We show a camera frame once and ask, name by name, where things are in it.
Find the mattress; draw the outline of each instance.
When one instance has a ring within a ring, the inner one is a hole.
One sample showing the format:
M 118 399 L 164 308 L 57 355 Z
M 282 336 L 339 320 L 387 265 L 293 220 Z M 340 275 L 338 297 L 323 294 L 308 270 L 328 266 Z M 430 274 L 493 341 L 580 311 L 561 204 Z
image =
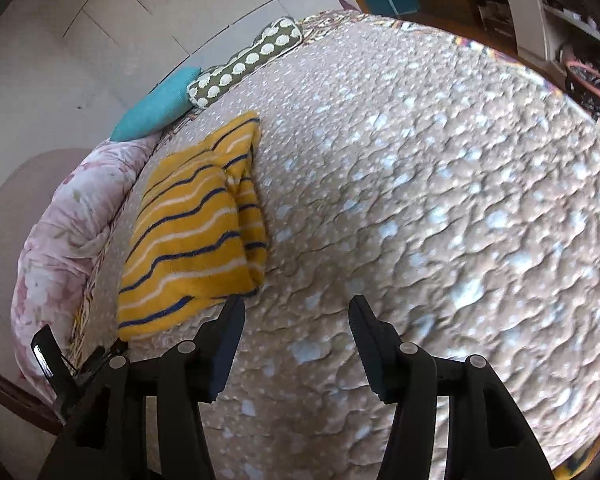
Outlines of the mattress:
M 200 406 L 219 478 L 376 478 L 394 407 L 366 382 L 347 325 L 354 294 L 432 355 L 484 355 L 558 466 L 600 434 L 592 120 L 535 72 L 437 29 L 348 12 L 302 26 L 299 48 L 158 145 L 88 283 L 72 359 L 116 337 L 153 169 L 252 109 L 269 261 L 226 389 Z M 132 341 L 130 358 L 163 354 L 217 313 Z M 440 398 L 435 480 L 447 431 Z M 148 449 L 159 469 L 155 427 Z

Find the teal pillow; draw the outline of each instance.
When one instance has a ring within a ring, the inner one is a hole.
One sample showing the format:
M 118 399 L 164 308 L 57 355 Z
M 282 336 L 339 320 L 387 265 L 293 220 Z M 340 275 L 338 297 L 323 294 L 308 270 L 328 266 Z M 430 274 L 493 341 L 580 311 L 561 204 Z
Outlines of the teal pillow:
M 197 66 L 176 70 L 128 110 L 111 134 L 113 142 L 142 139 L 193 108 L 187 86 L 200 75 Z

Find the folded yellow garment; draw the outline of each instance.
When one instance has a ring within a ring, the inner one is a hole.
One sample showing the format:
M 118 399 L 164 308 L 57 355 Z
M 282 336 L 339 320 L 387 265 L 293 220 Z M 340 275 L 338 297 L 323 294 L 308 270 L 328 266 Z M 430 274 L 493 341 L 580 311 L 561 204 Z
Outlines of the folded yellow garment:
M 259 140 L 260 120 L 247 112 L 154 171 L 120 284 L 120 339 L 166 330 L 230 294 L 255 294 L 267 257 L 250 177 Z

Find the green pillow with white dots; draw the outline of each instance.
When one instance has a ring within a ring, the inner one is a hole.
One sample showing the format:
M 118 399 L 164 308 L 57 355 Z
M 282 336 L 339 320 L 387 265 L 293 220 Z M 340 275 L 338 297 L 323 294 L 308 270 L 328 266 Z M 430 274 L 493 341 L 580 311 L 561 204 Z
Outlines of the green pillow with white dots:
M 293 18 L 279 18 L 264 28 L 253 44 L 241 50 L 226 65 L 213 66 L 187 86 L 189 101 L 204 110 L 229 88 L 267 61 L 286 54 L 302 41 L 302 29 Z

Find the pink floral bolster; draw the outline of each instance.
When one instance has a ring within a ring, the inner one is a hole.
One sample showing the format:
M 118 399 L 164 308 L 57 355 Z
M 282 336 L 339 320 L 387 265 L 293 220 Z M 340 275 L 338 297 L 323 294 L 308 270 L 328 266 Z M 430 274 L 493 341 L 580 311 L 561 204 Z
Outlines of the pink floral bolster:
M 159 136 L 98 145 L 56 189 L 20 253 L 11 301 L 16 361 L 49 401 L 54 394 L 30 350 L 31 339 L 48 324 L 60 348 L 69 348 L 74 316 L 109 223 Z

